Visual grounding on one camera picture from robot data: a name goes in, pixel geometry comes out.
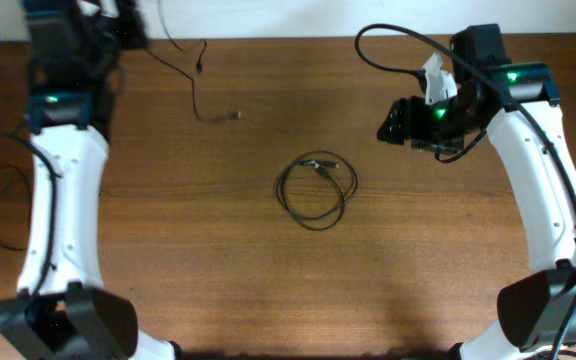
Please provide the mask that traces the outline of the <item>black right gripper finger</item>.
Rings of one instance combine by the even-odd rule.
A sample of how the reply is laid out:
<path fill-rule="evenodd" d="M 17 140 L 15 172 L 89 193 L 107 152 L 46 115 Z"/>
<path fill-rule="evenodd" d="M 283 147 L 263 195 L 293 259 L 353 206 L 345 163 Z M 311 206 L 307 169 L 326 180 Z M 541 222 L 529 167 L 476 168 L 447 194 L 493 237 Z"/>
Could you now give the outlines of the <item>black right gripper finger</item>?
<path fill-rule="evenodd" d="M 392 145 L 403 145 L 409 137 L 409 124 L 406 120 L 407 112 L 407 99 L 401 98 L 394 101 L 384 122 L 377 130 L 377 139 Z"/>
<path fill-rule="evenodd" d="M 439 154 L 457 154 L 465 148 L 464 138 L 444 140 L 412 139 L 411 147 L 420 151 Z"/>

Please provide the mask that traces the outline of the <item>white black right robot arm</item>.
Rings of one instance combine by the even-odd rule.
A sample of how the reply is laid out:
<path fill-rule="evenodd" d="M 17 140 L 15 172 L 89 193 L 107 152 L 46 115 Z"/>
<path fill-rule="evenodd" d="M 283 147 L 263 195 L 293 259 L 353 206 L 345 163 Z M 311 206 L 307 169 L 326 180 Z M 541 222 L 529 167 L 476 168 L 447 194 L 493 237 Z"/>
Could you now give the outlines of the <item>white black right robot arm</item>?
<path fill-rule="evenodd" d="M 452 359 L 554 359 L 576 346 L 576 170 L 560 96 L 542 63 L 513 63 L 495 24 L 474 25 L 439 47 L 418 74 L 419 97 L 397 100 L 380 141 L 409 144 L 443 163 L 464 138 L 488 139 L 520 211 L 530 275 L 503 288 L 496 320 L 454 345 Z"/>

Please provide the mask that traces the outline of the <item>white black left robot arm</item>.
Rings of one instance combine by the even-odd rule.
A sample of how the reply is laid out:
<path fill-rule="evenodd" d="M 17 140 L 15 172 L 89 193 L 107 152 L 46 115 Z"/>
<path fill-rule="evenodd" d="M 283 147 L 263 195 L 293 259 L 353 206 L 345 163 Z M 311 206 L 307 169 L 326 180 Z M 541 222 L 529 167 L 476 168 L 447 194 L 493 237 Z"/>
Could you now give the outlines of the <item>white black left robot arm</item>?
<path fill-rule="evenodd" d="M 142 49 L 132 1 L 113 14 L 75 0 L 22 4 L 32 56 L 21 143 L 33 156 L 29 244 L 17 294 L 0 300 L 0 334 L 26 359 L 178 359 L 139 326 L 133 304 L 108 292 L 98 257 L 99 195 L 109 157 L 122 51 Z"/>

